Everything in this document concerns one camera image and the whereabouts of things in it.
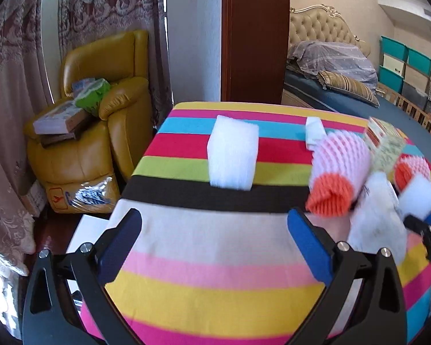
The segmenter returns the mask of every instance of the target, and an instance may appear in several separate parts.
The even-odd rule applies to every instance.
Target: silver bolt
[[[383,257],[391,257],[391,250],[388,248],[381,248],[381,252]]]
[[[80,246],[81,253],[89,253],[91,249],[93,248],[93,244],[90,242],[86,242]]]
[[[49,250],[48,249],[40,250],[40,253],[39,253],[39,257],[40,258],[46,258],[46,257],[48,257],[48,255],[49,255]]]
[[[347,252],[350,250],[350,246],[345,241],[339,241],[337,244],[337,248],[339,248],[342,252]]]

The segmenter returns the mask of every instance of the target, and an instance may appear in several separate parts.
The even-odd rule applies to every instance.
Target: striped pillow
[[[370,88],[357,80],[330,71],[319,71],[318,80],[324,89],[334,89],[357,100],[369,103],[376,108],[380,106]]]

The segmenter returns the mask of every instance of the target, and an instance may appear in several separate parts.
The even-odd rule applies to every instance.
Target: teal storage box
[[[399,94],[402,92],[402,86],[404,85],[404,78],[399,74],[391,71],[383,66],[380,66],[380,75],[379,75],[380,83],[386,85],[391,88],[393,91],[398,92]]]
[[[415,49],[409,48],[409,59],[407,63],[427,76],[431,76],[431,58],[417,52]]]
[[[382,36],[382,52],[407,62],[409,48],[399,41]]]

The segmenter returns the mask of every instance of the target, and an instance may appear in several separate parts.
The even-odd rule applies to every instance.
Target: yellow leather armchair
[[[114,162],[127,181],[152,140],[148,33],[123,32],[72,50],[61,67],[61,100],[24,126],[28,159],[56,212],[111,212],[118,198]],[[80,139],[42,147],[33,122],[72,97],[72,84],[104,78],[113,84],[99,120]]]

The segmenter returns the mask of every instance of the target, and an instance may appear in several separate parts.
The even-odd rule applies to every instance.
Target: tufted headboard
[[[353,35],[347,23],[333,6],[313,5],[306,9],[290,9],[289,46],[306,40],[353,44],[364,56],[370,54],[370,45]]]

